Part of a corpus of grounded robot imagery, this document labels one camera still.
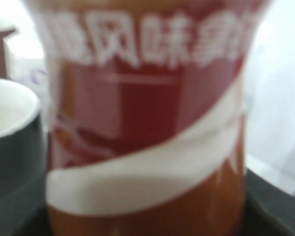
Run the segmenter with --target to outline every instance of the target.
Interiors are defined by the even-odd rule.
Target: cup rim
[[[19,122],[13,124],[13,127],[5,130],[0,131],[0,138],[13,135],[24,128],[26,128],[29,124],[31,124],[39,115],[41,111],[41,102],[38,98],[38,96],[28,87],[19,84],[17,82],[7,80],[7,79],[1,79],[0,78],[0,84],[7,86],[7,87],[13,87],[13,89],[20,89],[22,90],[22,94],[32,101],[32,107],[31,110],[26,114],[26,116]]]
[[[15,25],[5,17],[0,16],[0,32],[12,31]]]

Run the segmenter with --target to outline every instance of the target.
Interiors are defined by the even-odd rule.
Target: brown beverage
[[[51,75],[56,236],[235,236],[240,71],[267,0],[28,0]]]

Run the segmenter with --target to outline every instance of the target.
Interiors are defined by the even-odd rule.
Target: dark surface
[[[46,163],[41,118],[37,114],[23,129],[0,138],[0,198],[45,172]]]
[[[247,174],[241,236],[295,236],[295,198]],[[44,176],[0,199],[0,236],[52,236],[44,204]]]

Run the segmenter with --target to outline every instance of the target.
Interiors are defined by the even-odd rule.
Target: white wave stripe
[[[240,117],[234,117],[239,94],[237,80],[203,119],[167,142],[108,162],[49,172],[47,203],[70,214],[109,216],[181,196],[208,178],[234,150],[241,130]],[[218,131],[204,135],[216,124],[221,125]]]

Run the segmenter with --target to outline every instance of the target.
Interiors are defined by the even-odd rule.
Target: dark gray mug
[[[0,79],[0,197],[45,169],[40,101],[29,88]]]

